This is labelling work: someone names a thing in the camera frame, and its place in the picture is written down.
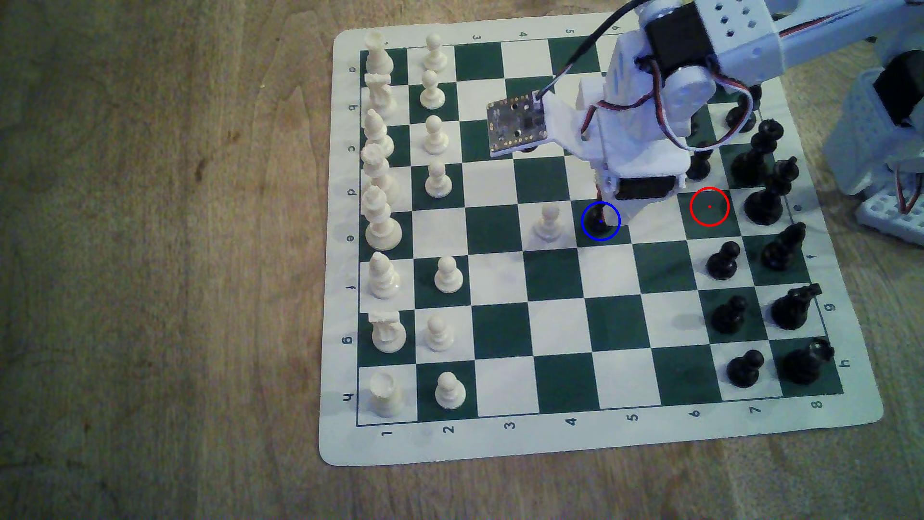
white pawn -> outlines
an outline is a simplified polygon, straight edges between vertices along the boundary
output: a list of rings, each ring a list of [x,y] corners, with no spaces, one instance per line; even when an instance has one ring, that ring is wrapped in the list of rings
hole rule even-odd
[[[407,331],[399,321],[397,311],[370,312],[372,344],[384,353],[396,353],[407,340]]]
[[[423,76],[420,77],[423,83],[423,92],[420,93],[420,105],[430,110],[436,110],[446,102],[446,94],[440,90],[439,79],[436,78],[436,72],[424,70]]]
[[[363,162],[362,171],[372,179],[372,185],[385,192],[390,203],[396,201],[401,187],[395,182],[392,174],[388,173],[389,165],[384,148],[375,142],[367,142],[359,152],[359,157]]]
[[[562,236],[562,224],[558,221],[559,208],[553,203],[542,205],[542,217],[532,227],[544,241],[555,241]]]
[[[423,58],[424,68],[433,72],[440,72],[446,67],[448,58],[441,47],[443,47],[443,40],[439,34],[433,33],[427,36],[427,49],[430,52]]]
[[[404,392],[391,374],[372,374],[369,379],[369,393],[372,394],[372,411],[381,417],[394,417],[404,409]]]
[[[392,152],[395,151],[395,142],[388,135],[388,127],[385,126],[385,121],[382,116],[379,116],[378,112],[371,108],[366,112],[366,126],[362,129],[362,132],[366,134],[368,142],[374,142],[382,147],[385,158],[391,156]]]
[[[395,62],[385,52],[385,37],[378,31],[366,34],[366,48],[369,49],[369,56],[366,57],[366,71],[372,74],[391,74],[395,68]]]
[[[453,346],[456,334],[453,328],[439,315],[430,316],[427,320],[427,346],[430,350],[440,353]]]
[[[395,271],[392,261],[376,251],[369,260],[369,292],[384,300],[395,296],[401,288],[401,275]]]
[[[436,289],[442,292],[456,292],[462,287],[462,271],[456,267],[456,260],[452,256],[440,258],[436,264],[436,275],[433,283]]]
[[[436,402],[446,410],[455,410],[465,402],[465,385],[452,372],[436,379]]]
[[[453,190],[453,180],[446,175],[446,165],[439,161],[431,161],[427,167],[430,176],[423,183],[424,190],[434,199],[442,199]]]
[[[449,136],[443,131],[443,121],[436,116],[430,116],[426,121],[427,138],[423,147],[430,155],[439,155],[449,147]]]
[[[378,186],[370,186],[362,194],[362,214],[370,222],[366,241],[372,249],[389,251],[401,242],[401,226],[392,218],[392,206]]]

black chess piece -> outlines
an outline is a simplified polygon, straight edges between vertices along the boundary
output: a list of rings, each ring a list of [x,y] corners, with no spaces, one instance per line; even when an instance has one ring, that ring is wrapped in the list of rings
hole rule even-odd
[[[802,222],[790,224],[776,235],[760,252],[760,262],[774,271],[785,271],[796,259],[796,253],[806,238],[806,225]]]
[[[732,241],[722,244],[722,249],[713,254],[706,261],[706,271],[709,276],[715,279],[729,279],[735,275],[738,270],[738,263],[735,261],[741,254],[741,246]]]
[[[761,121],[757,133],[751,136],[751,149],[732,161],[732,177],[741,185],[756,186],[767,173],[763,157],[776,150],[776,142],[782,137],[783,125],[773,119]]]
[[[770,316],[776,325],[786,330],[796,330],[809,319],[811,299],[821,294],[821,285],[813,283],[805,287],[790,289],[782,298],[773,302]]]
[[[780,366],[780,377],[808,385],[818,380],[821,366],[834,358],[834,348],[823,338],[815,338],[808,345],[788,353]]]
[[[748,301],[744,296],[732,296],[728,303],[719,305],[712,312],[712,328],[723,334],[735,334],[745,323]]]
[[[740,389],[754,386],[760,377],[760,368],[763,366],[763,354],[760,351],[747,351],[745,355],[736,357],[728,362],[725,374],[733,385]]]
[[[799,166],[796,165],[795,157],[776,161],[773,172],[764,177],[763,184],[766,188],[753,192],[745,200],[745,215],[755,224],[762,226],[775,223],[783,214],[780,197],[789,194],[793,189],[793,180],[798,176]]]

